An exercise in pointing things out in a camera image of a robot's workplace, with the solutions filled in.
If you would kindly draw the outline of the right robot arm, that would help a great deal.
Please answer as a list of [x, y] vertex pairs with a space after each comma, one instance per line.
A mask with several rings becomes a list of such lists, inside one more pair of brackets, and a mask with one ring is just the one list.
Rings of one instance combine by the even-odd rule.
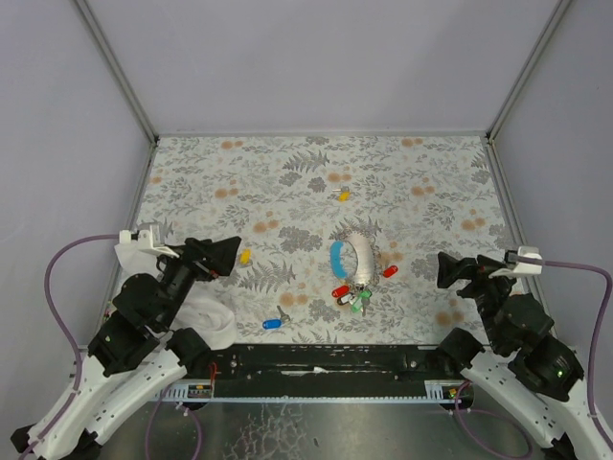
[[538, 276], [546, 261], [535, 247], [509, 250], [498, 262], [479, 255], [438, 258], [438, 288], [464, 280], [459, 297], [474, 301], [488, 345], [455, 328], [438, 350], [469, 382], [513, 416], [548, 459], [609, 459], [612, 430], [595, 404], [595, 358], [582, 366], [575, 352], [553, 336], [554, 320], [530, 293], [513, 294], [515, 282]]

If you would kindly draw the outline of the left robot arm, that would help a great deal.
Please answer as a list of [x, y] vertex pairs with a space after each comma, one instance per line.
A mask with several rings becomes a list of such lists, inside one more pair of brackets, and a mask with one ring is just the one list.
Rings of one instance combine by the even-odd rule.
[[240, 237], [166, 245], [150, 226], [123, 230], [114, 239], [120, 263], [132, 264], [130, 275], [87, 351], [73, 350], [75, 374], [53, 408], [12, 434], [20, 458], [97, 458], [113, 433], [157, 392], [199, 371], [213, 351], [237, 339], [234, 315], [217, 302], [201, 304], [213, 316], [205, 328], [177, 315], [195, 302], [195, 284], [232, 274]]

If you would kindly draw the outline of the red tag key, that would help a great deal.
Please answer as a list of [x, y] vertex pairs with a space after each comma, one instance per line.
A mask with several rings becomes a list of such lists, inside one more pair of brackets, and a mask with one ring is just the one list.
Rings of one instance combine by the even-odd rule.
[[392, 276], [394, 276], [395, 274], [397, 274], [398, 272], [398, 267], [395, 264], [392, 264], [388, 267], [386, 267], [383, 271], [382, 271], [382, 276], [386, 279], [391, 278]]

